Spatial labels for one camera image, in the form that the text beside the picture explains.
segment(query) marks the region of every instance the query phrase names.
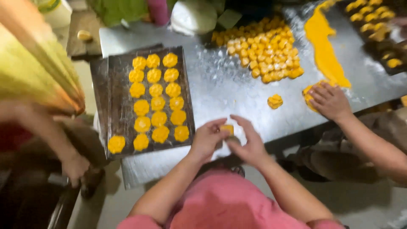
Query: baking tray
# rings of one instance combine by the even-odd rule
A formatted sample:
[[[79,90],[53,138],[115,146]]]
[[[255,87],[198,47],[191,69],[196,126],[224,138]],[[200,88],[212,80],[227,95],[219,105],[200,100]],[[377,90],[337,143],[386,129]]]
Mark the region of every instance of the baking tray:
[[[147,51],[150,49],[161,49],[164,46],[162,44],[156,44],[153,46],[135,49],[127,54],[136,53],[138,51]],[[93,90],[95,93],[96,108],[98,110],[99,124],[100,124],[100,135],[102,136],[102,145],[105,149],[106,158],[109,156],[107,150],[107,116],[108,116],[108,101],[109,101],[109,90],[108,88],[108,58],[94,59],[89,62],[90,72],[93,82]]]
[[[365,21],[355,21],[352,22],[350,20],[350,17],[358,13],[363,7],[367,6],[359,6],[349,12],[346,12],[346,6],[349,5],[350,3],[354,2],[354,0],[349,0],[349,1],[340,1],[337,2],[335,5],[338,7],[338,9],[349,19],[349,22],[352,24],[353,28],[356,30],[356,32],[359,34],[359,36],[362,38],[362,40],[365,42],[365,45],[363,46],[363,49],[371,55],[375,60],[380,62],[380,64],[383,66],[385,71],[389,75],[395,75],[401,72],[407,71],[407,53],[400,48],[400,45],[397,45],[392,39],[390,39],[390,33],[386,35],[386,38],[381,41],[373,41],[369,39],[369,36],[373,34],[373,31],[366,31],[366,32],[361,32],[360,28],[366,24]],[[382,7],[382,6],[387,6],[390,10],[394,11],[397,16],[399,15],[404,15],[405,11],[403,8],[397,7],[395,5],[394,1],[383,1],[382,4],[379,6],[372,6],[373,11],[375,11],[377,8]],[[372,24],[377,24],[380,22],[388,23],[390,19],[376,19],[372,20],[370,23]],[[403,64],[401,66],[395,67],[395,68],[390,68],[387,65],[387,61],[390,59],[382,59],[383,55],[386,53],[393,53],[393,58],[397,58],[403,61]]]
[[[165,126],[169,128],[170,134],[168,135],[168,139],[163,144],[154,142],[151,138],[154,127],[151,126],[150,130],[146,132],[146,135],[149,138],[149,146],[147,147],[147,149],[144,149],[142,151],[136,151],[133,146],[133,141],[137,136],[137,132],[134,130],[134,122],[137,118],[137,115],[133,111],[133,106],[134,103],[139,99],[145,99],[149,103],[151,102],[152,96],[148,92],[148,89],[152,84],[148,83],[147,81],[147,72],[150,69],[146,67],[144,70],[144,79],[141,82],[146,88],[146,93],[138,99],[132,98],[129,93],[129,89],[132,83],[129,81],[128,75],[130,71],[133,70],[132,62],[135,57],[143,56],[147,58],[148,55],[154,53],[160,57],[161,61],[158,69],[162,71],[162,75],[158,83],[161,84],[164,88],[162,96],[166,104],[164,106],[163,112],[165,112],[167,115],[167,122]],[[188,127],[190,132],[189,138],[184,142],[178,142],[175,140],[174,129],[176,126],[173,125],[170,121],[172,113],[172,110],[169,107],[170,98],[165,93],[165,88],[168,83],[165,82],[163,78],[164,72],[167,67],[164,67],[164,65],[162,64],[162,59],[168,53],[174,53],[178,56],[178,63],[174,66],[174,68],[179,71],[179,77],[175,82],[181,86],[180,96],[184,99],[183,110],[186,112],[186,120],[184,122],[184,125]],[[108,73],[109,81],[111,81],[112,86],[112,96],[110,96],[111,101],[109,101],[108,103],[108,114],[110,114],[108,115],[108,139],[110,139],[114,135],[121,135],[124,136],[126,140],[126,145],[123,148],[122,152],[119,154],[111,154],[109,152],[110,158],[121,158],[124,156],[142,154],[156,150],[165,150],[169,148],[190,145],[192,143],[195,134],[195,122],[192,110],[191,95],[189,91],[188,77],[185,68],[184,50],[182,46],[164,48],[160,50],[138,51],[135,54],[109,57]],[[146,117],[149,117],[151,119],[153,113],[154,111],[150,109],[149,113],[146,114]]]

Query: pink bottle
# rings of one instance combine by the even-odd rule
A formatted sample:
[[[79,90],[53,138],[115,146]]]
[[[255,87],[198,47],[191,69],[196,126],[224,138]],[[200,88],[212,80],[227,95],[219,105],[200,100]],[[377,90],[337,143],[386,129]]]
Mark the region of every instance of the pink bottle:
[[[170,20],[166,0],[148,0],[151,18],[158,26],[163,26]]]

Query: pink shirt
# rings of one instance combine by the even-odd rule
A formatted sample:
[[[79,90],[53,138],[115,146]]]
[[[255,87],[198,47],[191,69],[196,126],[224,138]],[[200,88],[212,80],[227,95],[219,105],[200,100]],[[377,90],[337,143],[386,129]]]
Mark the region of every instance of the pink shirt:
[[[136,215],[118,229],[161,228],[151,217]],[[254,184],[228,170],[210,170],[198,177],[176,204],[165,228],[170,229],[309,229],[283,212]],[[314,229],[343,229],[332,220],[319,220]]]

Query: red cloth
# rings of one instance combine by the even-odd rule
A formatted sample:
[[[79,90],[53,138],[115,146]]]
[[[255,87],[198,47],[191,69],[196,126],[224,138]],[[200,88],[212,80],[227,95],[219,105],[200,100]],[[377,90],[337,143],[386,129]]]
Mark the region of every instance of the red cloth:
[[[161,228],[149,216],[126,218],[118,229]],[[170,229],[309,229],[283,212],[253,183],[227,170],[211,170],[195,180],[174,207]],[[319,220],[314,229],[343,229],[333,220]]]
[[[15,151],[33,135],[14,123],[0,124],[0,152]]]

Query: stainless steel table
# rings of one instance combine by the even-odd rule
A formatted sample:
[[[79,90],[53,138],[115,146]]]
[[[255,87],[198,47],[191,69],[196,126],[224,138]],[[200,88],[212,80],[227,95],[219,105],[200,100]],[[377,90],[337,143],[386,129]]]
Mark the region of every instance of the stainless steel table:
[[[250,119],[264,142],[269,142],[327,121],[308,109],[302,97],[305,87],[324,79],[315,66],[313,48],[303,30],[315,6],[316,3],[310,3],[301,8],[283,9],[305,70],[304,75],[295,80],[287,78],[263,84],[260,79],[253,79],[248,69],[240,67],[237,57],[228,56],[225,48],[213,48],[204,44],[201,37],[182,36],[142,22],[131,23],[130,30],[121,26],[100,29],[102,52],[107,57],[156,43],[168,47],[182,45],[195,125],[199,127],[211,119],[238,114]],[[364,53],[362,40],[335,7],[326,17],[337,30],[336,37],[330,40],[352,83],[352,89],[344,90],[354,112],[407,94],[407,74],[388,76],[378,62]],[[284,101],[277,110],[267,105],[267,98],[274,94],[279,94]],[[182,147],[124,158],[125,188],[131,189],[167,174],[188,150],[189,147]]]

